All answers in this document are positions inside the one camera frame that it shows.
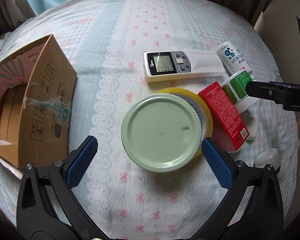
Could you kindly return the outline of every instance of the white remote control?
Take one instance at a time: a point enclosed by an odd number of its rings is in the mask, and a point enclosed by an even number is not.
[[[143,68],[148,82],[215,77],[225,73],[214,51],[201,50],[145,53]]]

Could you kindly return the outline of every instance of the blue logo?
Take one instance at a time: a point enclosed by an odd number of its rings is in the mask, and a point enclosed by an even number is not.
[[[234,57],[234,53],[233,52],[230,52],[230,48],[228,47],[227,50],[225,51],[225,55],[226,56],[231,56],[231,57]]]

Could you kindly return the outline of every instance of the qr code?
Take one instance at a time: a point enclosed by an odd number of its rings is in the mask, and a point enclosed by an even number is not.
[[[248,135],[248,133],[247,133],[247,131],[246,131],[245,128],[243,128],[240,133],[241,133],[241,136],[242,136],[243,139],[245,139],[247,137],[247,135]]]

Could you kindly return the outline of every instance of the yellow tape roll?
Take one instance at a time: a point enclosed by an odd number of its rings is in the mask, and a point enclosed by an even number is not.
[[[179,96],[181,98],[183,98],[184,100],[186,100],[188,103],[191,104],[191,106],[196,110],[196,112],[198,113],[198,111],[201,111],[204,115],[205,118],[205,122],[206,122],[206,127],[205,127],[205,131],[202,133],[202,139],[206,138],[206,137],[210,137],[212,135],[212,127],[213,127],[213,122],[212,122],[212,116],[211,116],[211,112],[210,109],[208,108],[208,106],[206,105],[206,103],[195,93],[183,89],[183,88],[166,88],[163,90],[158,91],[158,93],[168,93],[168,94],[174,94],[176,96]],[[200,122],[202,124],[202,117],[200,115],[200,113],[198,113]],[[198,157],[201,153],[201,144],[200,147],[197,151],[197,153],[195,154],[195,157]]]

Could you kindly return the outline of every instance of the blue gripper pad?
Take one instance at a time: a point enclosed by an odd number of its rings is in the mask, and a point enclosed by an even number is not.
[[[221,187],[229,190],[233,184],[233,172],[207,138],[202,141],[201,151]]]
[[[79,185],[97,151],[98,141],[92,137],[67,170],[67,185],[69,189]]]

